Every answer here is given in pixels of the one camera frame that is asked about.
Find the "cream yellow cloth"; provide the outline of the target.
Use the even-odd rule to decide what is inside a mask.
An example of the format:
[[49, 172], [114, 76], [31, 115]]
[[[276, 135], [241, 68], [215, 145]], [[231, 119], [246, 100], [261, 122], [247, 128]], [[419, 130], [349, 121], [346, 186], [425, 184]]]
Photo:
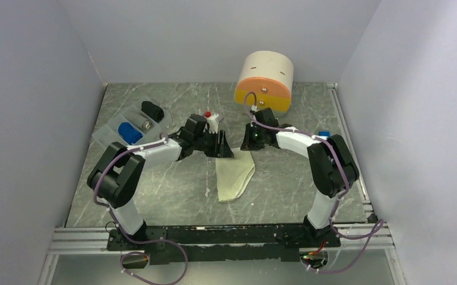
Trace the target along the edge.
[[219, 202], [238, 199], [245, 191], [255, 172], [249, 151], [233, 148], [234, 158], [216, 158], [216, 189]]

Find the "blue underwear white trim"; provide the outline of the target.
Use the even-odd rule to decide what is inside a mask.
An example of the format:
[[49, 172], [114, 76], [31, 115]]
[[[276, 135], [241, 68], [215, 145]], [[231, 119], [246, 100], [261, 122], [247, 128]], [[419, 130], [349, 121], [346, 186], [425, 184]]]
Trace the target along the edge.
[[129, 145], [136, 145], [143, 138], [143, 134], [129, 122], [119, 125], [118, 134]]

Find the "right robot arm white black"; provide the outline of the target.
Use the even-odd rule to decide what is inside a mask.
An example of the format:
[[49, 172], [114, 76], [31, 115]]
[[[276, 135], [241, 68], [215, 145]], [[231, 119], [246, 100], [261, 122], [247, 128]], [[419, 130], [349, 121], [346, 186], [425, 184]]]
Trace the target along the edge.
[[317, 188], [313, 206], [304, 218], [304, 242], [317, 246], [332, 231], [332, 223], [340, 200], [360, 177], [352, 154], [340, 135], [321, 137], [308, 134], [291, 125], [280, 125], [269, 108], [247, 110], [241, 150], [256, 151], [272, 146], [292, 151], [308, 159]]

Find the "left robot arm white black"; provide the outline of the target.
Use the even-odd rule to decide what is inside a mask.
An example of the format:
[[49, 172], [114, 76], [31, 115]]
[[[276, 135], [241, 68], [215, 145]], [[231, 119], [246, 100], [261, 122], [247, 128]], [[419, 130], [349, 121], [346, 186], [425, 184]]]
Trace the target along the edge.
[[172, 134], [160, 135], [142, 145], [110, 144], [87, 178], [93, 201], [106, 208], [130, 249], [140, 249], [147, 237], [147, 224], [135, 206], [134, 195], [144, 170], [157, 164], [180, 161], [196, 151], [207, 157], [233, 158], [220, 129], [217, 113], [192, 114], [184, 126]]

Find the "round drawer cabinet orange yellow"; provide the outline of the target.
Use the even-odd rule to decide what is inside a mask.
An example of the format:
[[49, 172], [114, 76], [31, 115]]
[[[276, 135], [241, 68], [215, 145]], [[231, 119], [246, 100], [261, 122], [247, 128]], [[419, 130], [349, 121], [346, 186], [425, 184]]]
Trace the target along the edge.
[[285, 55], [268, 50], [253, 52], [242, 66], [234, 101], [285, 113], [291, 105], [293, 77], [293, 63]]

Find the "black rolled sock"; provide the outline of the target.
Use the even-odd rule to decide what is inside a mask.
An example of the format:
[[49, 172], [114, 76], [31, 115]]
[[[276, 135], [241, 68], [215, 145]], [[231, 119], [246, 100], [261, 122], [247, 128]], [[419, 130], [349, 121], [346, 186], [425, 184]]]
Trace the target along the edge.
[[161, 122], [165, 117], [163, 109], [151, 101], [142, 101], [141, 111], [155, 122]]

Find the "small blue block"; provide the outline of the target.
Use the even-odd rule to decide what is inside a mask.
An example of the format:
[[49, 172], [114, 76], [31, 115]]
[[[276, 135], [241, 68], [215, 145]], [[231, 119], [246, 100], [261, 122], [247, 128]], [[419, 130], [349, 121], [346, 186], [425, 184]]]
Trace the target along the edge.
[[330, 132], [329, 131], [320, 131], [318, 133], [319, 136], [322, 136], [322, 137], [330, 137]]

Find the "clear plastic compartment tray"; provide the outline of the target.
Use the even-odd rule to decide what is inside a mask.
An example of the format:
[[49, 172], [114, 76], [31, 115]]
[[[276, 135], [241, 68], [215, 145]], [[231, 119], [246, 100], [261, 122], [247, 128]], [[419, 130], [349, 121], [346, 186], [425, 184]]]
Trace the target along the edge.
[[164, 107], [143, 96], [102, 125], [92, 138], [102, 147], [115, 142], [142, 145], [157, 141], [171, 123], [172, 116]]

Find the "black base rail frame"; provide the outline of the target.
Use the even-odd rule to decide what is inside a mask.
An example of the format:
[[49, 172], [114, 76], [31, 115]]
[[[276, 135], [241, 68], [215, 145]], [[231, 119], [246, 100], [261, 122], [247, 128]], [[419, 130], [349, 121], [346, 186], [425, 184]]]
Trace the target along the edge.
[[120, 230], [109, 232], [109, 252], [140, 251], [152, 265], [172, 262], [300, 260], [320, 248], [338, 248], [341, 242], [327, 227], [316, 230], [305, 223], [240, 224], [222, 226], [149, 226], [144, 243], [133, 243]]

